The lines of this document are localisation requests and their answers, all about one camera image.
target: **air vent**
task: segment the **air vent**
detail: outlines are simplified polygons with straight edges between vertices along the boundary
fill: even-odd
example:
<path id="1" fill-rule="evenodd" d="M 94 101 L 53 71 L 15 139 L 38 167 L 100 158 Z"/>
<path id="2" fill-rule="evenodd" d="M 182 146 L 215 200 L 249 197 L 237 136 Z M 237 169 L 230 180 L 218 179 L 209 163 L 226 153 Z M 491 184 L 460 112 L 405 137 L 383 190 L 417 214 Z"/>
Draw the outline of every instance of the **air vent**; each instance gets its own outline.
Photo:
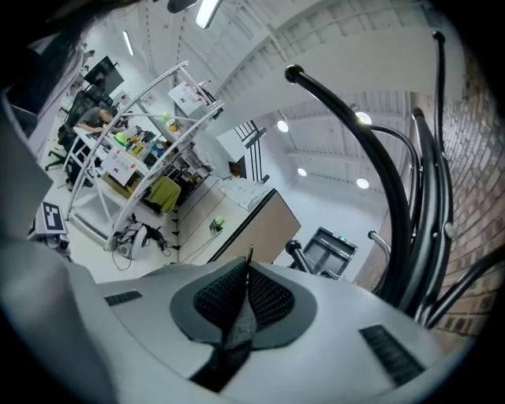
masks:
<path id="1" fill-rule="evenodd" d="M 112 296 L 105 297 L 109 306 L 116 306 L 122 303 L 126 303 L 127 301 L 132 301 L 142 297 L 140 293 L 136 290 L 130 290 L 129 292 L 124 292 L 122 294 L 113 294 Z"/>
<path id="2" fill-rule="evenodd" d="M 383 326 L 364 328 L 360 333 L 397 386 L 411 381 L 425 370 Z"/>

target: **ceiling light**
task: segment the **ceiling light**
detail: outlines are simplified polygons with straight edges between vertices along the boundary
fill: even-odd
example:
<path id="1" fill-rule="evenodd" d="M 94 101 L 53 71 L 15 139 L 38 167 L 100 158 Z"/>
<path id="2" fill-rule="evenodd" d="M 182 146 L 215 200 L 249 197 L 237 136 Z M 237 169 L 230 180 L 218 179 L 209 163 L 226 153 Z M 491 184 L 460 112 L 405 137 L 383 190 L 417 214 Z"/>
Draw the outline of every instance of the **ceiling light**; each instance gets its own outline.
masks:
<path id="1" fill-rule="evenodd" d="M 372 124 L 372 119 L 370 118 L 370 115 L 366 114 L 365 112 L 357 112 L 356 116 L 359 118 L 360 121 L 362 121 L 366 125 Z"/>
<path id="2" fill-rule="evenodd" d="M 200 28 L 208 28 L 214 18 L 215 12 L 223 0 L 203 0 L 196 15 L 196 24 Z"/>
<path id="3" fill-rule="evenodd" d="M 131 54 L 133 56 L 133 49 L 132 49 L 131 43 L 129 42 L 128 32 L 123 31 L 123 36 L 125 37 L 125 42 L 126 42 L 126 46 L 128 47 L 128 52 L 129 52 L 129 54 Z"/>
<path id="4" fill-rule="evenodd" d="M 285 121 L 279 121 L 277 122 L 277 127 L 281 132 L 286 133 L 288 130 L 290 130 L 290 127 L 286 124 Z"/>
<path id="5" fill-rule="evenodd" d="M 362 189 L 367 189 L 370 186 L 370 184 L 368 183 L 368 180 L 365 178 L 358 178 L 356 180 L 356 185 Z"/>

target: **paper sign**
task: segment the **paper sign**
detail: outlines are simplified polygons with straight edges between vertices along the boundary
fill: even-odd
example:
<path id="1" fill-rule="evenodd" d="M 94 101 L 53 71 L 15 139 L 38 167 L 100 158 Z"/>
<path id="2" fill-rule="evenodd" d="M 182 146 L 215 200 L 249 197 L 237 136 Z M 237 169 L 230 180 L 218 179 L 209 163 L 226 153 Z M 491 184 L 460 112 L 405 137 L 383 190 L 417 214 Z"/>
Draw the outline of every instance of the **paper sign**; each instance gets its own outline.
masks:
<path id="1" fill-rule="evenodd" d="M 200 97 L 191 86 L 183 81 L 177 87 L 172 88 L 168 95 L 182 109 L 186 115 L 190 115 L 200 106 L 204 105 L 204 99 Z"/>
<path id="2" fill-rule="evenodd" d="M 111 150 L 102 163 L 103 169 L 117 182 L 125 186 L 135 172 L 135 163 L 121 150 Z"/>

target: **white floor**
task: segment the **white floor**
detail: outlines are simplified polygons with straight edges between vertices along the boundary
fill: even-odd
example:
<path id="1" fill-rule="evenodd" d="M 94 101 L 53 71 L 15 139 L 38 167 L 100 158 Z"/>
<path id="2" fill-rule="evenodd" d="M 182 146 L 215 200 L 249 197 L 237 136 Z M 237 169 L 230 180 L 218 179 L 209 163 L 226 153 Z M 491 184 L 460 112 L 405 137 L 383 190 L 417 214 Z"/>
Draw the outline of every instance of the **white floor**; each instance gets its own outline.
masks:
<path id="1" fill-rule="evenodd" d="M 51 161 L 54 161 L 53 156 L 47 156 L 47 153 L 50 150 L 62 150 L 62 146 L 57 143 L 56 137 L 56 133 L 60 125 L 60 121 L 57 118 L 54 122 L 53 129 L 51 130 L 50 139 L 47 141 L 46 151 L 44 152 L 44 157 L 40 163 L 41 166 L 45 166 Z M 66 186 L 58 189 L 55 184 L 61 170 L 62 166 L 55 166 L 51 167 L 49 171 L 47 171 L 47 174 L 51 177 L 54 184 L 44 200 L 53 204 L 58 204 L 60 208 L 65 211 L 70 198 L 70 192 L 67 190 Z M 177 243 L 177 238 L 171 233 L 176 230 L 176 225 L 172 221 L 172 219 L 176 218 L 176 215 L 173 212 L 168 212 L 163 217 L 158 217 L 154 215 L 154 213 L 149 213 L 150 211 L 148 208 L 140 209 L 140 212 L 136 212 L 139 220 L 153 227 L 161 226 L 162 228 L 160 231 L 169 243 Z M 176 250 L 165 250 L 165 254 L 169 255 L 170 253 L 171 255 L 164 256 L 160 247 L 151 240 L 151 244 L 142 249 L 140 257 L 136 260 L 132 260 L 129 268 L 122 271 L 123 268 L 128 267 L 129 260 L 120 256 L 119 253 L 116 252 L 114 254 L 114 259 L 119 268 L 121 268 L 118 269 L 112 260 L 111 251 L 104 251 L 103 247 L 99 243 L 92 240 L 87 233 L 75 226 L 71 220 L 67 222 L 67 226 L 69 228 L 72 259 L 77 264 L 85 266 L 92 273 L 93 278 L 97 283 L 139 278 L 140 276 L 154 271 L 164 265 L 178 261 L 178 252 Z"/>

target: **yellow cloth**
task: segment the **yellow cloth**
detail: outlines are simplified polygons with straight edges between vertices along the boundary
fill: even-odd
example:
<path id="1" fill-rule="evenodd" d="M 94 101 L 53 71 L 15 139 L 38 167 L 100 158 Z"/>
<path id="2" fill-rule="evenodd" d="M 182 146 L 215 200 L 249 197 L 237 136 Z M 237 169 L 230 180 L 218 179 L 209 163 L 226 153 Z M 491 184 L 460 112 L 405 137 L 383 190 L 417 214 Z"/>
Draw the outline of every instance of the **yellow cloth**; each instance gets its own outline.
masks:
<path id="1" fill-rule="evenodd" d="M 146 198 L 153 204 L 161 206 L 161 211 L 171 211 L 175 207 L 181 187 L 168 177 L 160 177 L 151 187 L 151 193 Z"/>

